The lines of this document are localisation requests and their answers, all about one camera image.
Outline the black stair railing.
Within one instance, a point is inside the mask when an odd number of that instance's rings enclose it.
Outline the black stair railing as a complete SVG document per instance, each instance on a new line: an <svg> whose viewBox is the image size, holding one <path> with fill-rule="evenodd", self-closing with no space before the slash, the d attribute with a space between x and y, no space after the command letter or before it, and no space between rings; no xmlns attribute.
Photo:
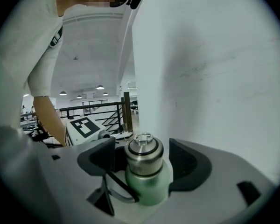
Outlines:
<svg viewBox="0 0 280 224"><path fill-rule="evenodd" d="M111 134L133 133L129 92L124 92L124 96L115 101L83 102L80 106L60 108L58 111L62 122L86 117L103 125Z"/></svg>

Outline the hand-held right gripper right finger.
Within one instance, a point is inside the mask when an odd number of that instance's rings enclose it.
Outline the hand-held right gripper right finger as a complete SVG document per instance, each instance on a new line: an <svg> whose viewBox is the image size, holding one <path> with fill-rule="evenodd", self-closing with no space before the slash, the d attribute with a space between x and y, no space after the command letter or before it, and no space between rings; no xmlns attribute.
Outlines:
<svg viewBox="0 0 280 224"><path fill-rule="evenodd" d="M275 185L244 158L171 138L173 170L167 201L154 224L245 224L262 209Z"/></svg>

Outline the person's white shirt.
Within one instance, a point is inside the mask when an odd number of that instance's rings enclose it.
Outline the person's white shirt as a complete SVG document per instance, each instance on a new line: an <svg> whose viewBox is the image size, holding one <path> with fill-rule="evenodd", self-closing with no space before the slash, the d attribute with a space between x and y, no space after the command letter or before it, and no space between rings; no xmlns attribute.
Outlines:
<svg viewBox="0 0 280 224"><path fill-rule="evenodd" d="M20 0L0 31L0 126L20 127L23 95L51 94L63 19L56 0Z"/></svg>

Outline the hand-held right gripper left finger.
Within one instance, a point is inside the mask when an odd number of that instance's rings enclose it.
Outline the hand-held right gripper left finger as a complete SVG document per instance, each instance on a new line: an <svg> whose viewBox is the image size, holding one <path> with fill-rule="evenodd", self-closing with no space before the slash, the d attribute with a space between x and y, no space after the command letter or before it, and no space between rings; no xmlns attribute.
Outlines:
<svg viewBox="0 0 280 224"><path fill-rule="evenodd" d="M124 224L114 217L106 176L115 139L49 149L0 126L0 178L35 222Z"/></svg>

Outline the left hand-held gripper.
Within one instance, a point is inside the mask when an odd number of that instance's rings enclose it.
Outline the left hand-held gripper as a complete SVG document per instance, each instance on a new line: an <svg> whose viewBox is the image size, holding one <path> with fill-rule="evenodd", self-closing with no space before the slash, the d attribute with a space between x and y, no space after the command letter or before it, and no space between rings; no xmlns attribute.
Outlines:
<svg viewBox="0 0 280 224"><path fill-rule="evenodd" d="M76 146L83 143L110 138L106 127L94 119L84 116L78 119L69 119L65 125L65 145ZM125 147L115 149L113 171L125 171L127 159ZM139 197L125 182L124 178L117 177L109 171L105 175L107 197L112 205L114 216L131 216L139 209Z"/></svg>

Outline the person's left forearm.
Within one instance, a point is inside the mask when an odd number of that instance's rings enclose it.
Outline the person's left forearm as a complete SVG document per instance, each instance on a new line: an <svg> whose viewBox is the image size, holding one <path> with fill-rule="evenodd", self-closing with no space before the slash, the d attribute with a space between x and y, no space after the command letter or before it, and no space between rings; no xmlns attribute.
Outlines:
<svg viewBox="0 0 280 224"><path fill-rule="evenodd" d="M65 126L48 96L34 97L33 106L44 128L62 145L65 144Z"/></svg>

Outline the light green bottle body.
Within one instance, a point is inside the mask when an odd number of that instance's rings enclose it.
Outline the light green bottle body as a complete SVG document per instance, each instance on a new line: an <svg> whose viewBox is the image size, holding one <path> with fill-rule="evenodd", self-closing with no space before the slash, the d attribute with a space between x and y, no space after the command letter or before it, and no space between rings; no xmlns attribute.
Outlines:
<svg viewBox="0 0 280 224"><path fill-rule="evenodd" d="M137 194L138 204L142 206L155 206L168 198L170 173L165 161L158 173L153 176L139 176L126 167L125 179L127 185Z"/></svg>

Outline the black mesh desk chair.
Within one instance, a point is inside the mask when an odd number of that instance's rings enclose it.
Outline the black mesh desk chair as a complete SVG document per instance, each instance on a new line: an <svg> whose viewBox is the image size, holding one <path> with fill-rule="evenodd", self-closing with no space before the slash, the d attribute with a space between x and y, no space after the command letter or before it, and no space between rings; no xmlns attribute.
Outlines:
<svg viewBox="0 0 280 224"><path fill-rule="evenodd" d="M29 137L35 142L43 142L49 137L49 133L39 123L29 125L28 131Z"/></svg>

